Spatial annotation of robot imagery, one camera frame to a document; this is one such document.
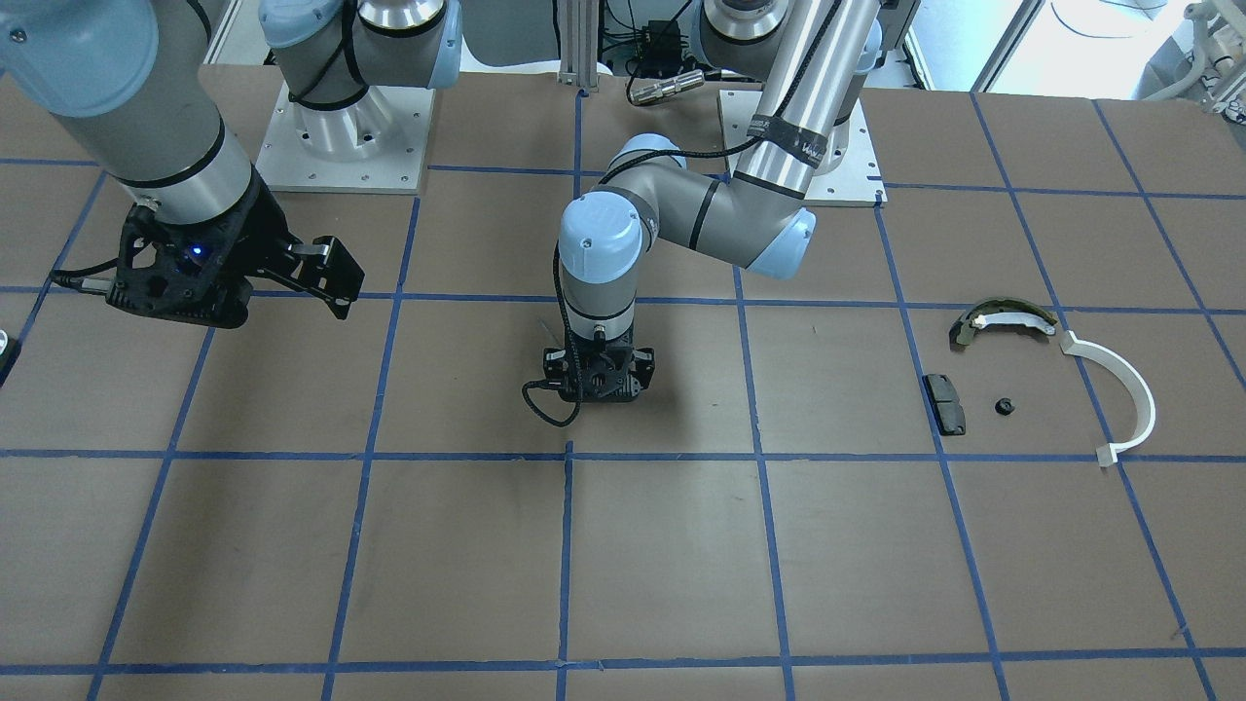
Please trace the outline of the black brake pad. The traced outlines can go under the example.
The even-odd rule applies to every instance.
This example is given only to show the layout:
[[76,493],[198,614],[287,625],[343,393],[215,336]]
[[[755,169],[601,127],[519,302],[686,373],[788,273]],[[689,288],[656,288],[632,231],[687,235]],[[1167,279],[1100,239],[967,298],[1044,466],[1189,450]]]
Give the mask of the black brake pad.
[[934,412],[938,433],[942,436],[966,435],[966,413],[951,379],[944,374],[925,374],[922,382],[932,412]]

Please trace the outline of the olive brake shoe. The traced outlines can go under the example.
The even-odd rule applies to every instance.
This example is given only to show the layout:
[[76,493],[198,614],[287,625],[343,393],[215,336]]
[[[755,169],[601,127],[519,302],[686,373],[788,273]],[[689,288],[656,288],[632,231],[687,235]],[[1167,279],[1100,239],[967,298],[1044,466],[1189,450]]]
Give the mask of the olive brake shoe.
[[979,332],[989,327],[1025,327],[1054,336],[1059,324],[1055,314],[1028,299],[986,298],[957,316],[948,331],[949,347],[953,351],[968,347]]

